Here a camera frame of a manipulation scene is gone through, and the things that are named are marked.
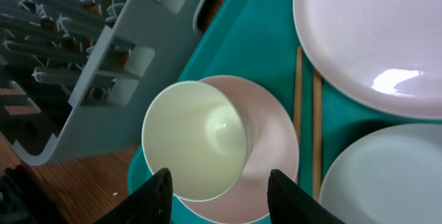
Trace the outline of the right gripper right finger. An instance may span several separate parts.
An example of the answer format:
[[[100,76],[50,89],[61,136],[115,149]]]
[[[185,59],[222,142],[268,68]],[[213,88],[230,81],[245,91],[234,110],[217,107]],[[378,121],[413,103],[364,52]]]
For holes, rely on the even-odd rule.
[[[344,224],[278,169],[270,172],[267,204],[273,224]]]

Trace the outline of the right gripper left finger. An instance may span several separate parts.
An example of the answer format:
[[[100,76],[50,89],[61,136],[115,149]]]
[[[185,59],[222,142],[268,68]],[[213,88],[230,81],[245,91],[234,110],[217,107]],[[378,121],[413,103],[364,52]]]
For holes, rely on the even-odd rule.
[[[172,202],[171,172],[162,168],[95,224],[169,224]]]

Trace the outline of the pink bowl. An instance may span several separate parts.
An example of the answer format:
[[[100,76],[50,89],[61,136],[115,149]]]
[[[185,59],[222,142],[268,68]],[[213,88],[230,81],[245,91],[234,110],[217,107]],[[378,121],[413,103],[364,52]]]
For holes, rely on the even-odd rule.
[[[283,105],[265,88],[232,75],[203,79],[221,90],[242,115],[251,138],[251,153],[238,182],[225,195],[207,202],[174,198],[174,223],[269,222],[267,185],[270,172],[281,170],[291,180],[299,167],[296,131]]]

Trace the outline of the cream paper cup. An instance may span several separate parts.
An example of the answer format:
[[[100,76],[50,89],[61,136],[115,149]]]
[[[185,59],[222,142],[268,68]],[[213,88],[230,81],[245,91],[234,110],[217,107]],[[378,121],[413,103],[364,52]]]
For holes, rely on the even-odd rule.
[[[208,201],[228,192],[249,157],[242,116],[216,87],[172,84],[151,102],[142,125],[142,151],[152,174],[167,168],[175,196]]]

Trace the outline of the grey bowl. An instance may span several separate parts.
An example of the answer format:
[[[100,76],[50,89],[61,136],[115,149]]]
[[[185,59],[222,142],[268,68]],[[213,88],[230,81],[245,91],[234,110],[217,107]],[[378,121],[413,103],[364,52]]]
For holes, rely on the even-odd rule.
[[[360,138],[328,169],[319,202],[344,223],[441,224],[441,125]]]

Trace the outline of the large white plate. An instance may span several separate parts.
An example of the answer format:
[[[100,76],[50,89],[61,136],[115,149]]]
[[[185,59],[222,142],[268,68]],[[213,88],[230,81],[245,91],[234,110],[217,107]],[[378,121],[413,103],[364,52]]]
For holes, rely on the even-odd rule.
[[[301,46],[353,100],[441,118],[441,0],[293,0]]]

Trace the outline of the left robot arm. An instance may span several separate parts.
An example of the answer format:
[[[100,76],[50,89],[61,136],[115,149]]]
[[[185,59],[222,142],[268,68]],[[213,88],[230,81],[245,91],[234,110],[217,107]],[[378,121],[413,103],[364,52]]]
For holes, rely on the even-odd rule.
[[[22,166],[1,175],[1,224],[63,223],[65,218]]]

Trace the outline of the grey dishwasher rack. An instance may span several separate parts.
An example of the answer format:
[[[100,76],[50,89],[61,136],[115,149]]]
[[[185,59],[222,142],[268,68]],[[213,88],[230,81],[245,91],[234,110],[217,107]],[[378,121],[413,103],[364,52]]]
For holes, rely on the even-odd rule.
[[[34,166],[136,146],[205,1],[1,0],[1,136]]]

